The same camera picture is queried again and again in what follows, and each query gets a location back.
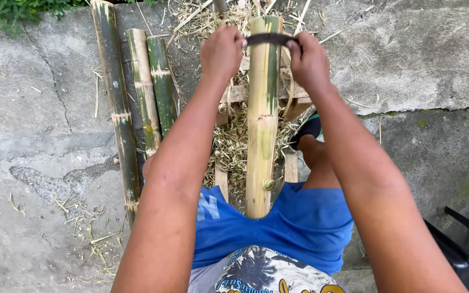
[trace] man's right hand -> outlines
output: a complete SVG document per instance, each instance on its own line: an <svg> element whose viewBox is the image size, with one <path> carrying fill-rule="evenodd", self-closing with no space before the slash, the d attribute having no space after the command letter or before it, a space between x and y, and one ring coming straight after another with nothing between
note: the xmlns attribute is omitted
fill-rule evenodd
<svg viewBox="0 0 469 293"><path fill-rule="evenodd" d="M318 43L316 37L306 31L297 34L295 38L297 43L294 41L287 43L291 52L291 71L294 80L309 93L330 87L330 62L325 49Z"/></svg>

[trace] green bamboo pole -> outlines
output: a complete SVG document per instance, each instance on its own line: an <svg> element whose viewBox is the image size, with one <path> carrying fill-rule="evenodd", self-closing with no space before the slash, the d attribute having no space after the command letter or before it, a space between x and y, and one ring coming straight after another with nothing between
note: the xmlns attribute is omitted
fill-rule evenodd
<svg viewBox="0 0 469 293"><path fill-rule="evenodd" d="M150 57L153 88L159 111L160 132L166 136L177 119L177 108L173 98L172 77L166 52L166 42L161 37L148 37L147 50Z"/></svg>
<svg viewBox="0 0 469 293"><path fill-rule="evenodd" d="M139 98L145 150L147 156L150 157L159 148L161 136L150 61L147 56L146 32L140 29L129 29L126 31L126 37L130 48L135 90Z"/></svg>
<svg viewBox="0 0 469 293"><path fill-rule="evenodd" d="M251 21L251 34L282 33L282 26L283 19L279 16L256 17ZM250 50L245 215L261 218L269 213L270 190L276 185L272 180L272 169L278 128L281 48L278 45L260 44L251 46Z"/></svg>
<svg viewBox="0 0 469 293"><path fill-rule="evenodd" d="M122 72L121 47L115 24L113 4L91 0L93 22L101 53L104 84L112 111L112 122L121 165L124 202L130 229L139 205L140 186L137 167L135 136L126 96L126 83Z"/></svg>

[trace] foot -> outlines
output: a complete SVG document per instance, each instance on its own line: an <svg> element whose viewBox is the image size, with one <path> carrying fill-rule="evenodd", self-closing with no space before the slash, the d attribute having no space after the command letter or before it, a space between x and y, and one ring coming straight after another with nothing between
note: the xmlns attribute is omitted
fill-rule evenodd
<svg viewBox="0 0 469 293"><path fill-rule="evenodd" d="M294 149L294 150L298 150L298 143L300 142L300 138L302 138L302 136L304 135L312 135L314 136L315 138L317 138L318 136L320 136L321 134L323 133L323 130L322 130L322 124L320 123L319 121L319 115L318 115L318 111L315 111L308 119L305 123L303 123L303 125L300 127L300 129L298 129L298 131L296 132L296 134L291 137L291 144L290 146Z"/></svg>

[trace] concrete ground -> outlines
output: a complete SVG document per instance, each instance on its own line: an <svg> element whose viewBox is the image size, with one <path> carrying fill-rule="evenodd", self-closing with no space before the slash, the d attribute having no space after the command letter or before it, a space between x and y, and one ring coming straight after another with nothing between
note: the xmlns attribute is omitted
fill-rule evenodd
<svg viewBox="0 0 469 293"><path fill-rule="evenodd" d="M440 211L449 205L469 215L469 0L375 0L368 11L372 1L319 4L327 25L315 2L304 20L320 40L350 26L324 43L342 98L364 105L348 101L378 139L381 119L381 143L422 215L464 242L464 231ZM160 3L141 8L153 34L178 23L166 13L161 24ZM121 36L145 28L136 5L117 5L116 12ZM0 37L0 291L106 291L129 232L122 228L117 150L102 85L94 117L92 68L100 62L92 16L82 8L24 29L15 39ZM199 65L189 50L198 41L182 39L180 46L173 43L169 55L188 99ZM134 93L127 62L124 68ZM140 129L136 103L130 107ZM308 169L299 164L305 178ZM10 194L24 213L12 208ZM91 237L110 233L117 234L90 245ZM352 292L374 291L366 251L353 236L337 277Z"/></svg>

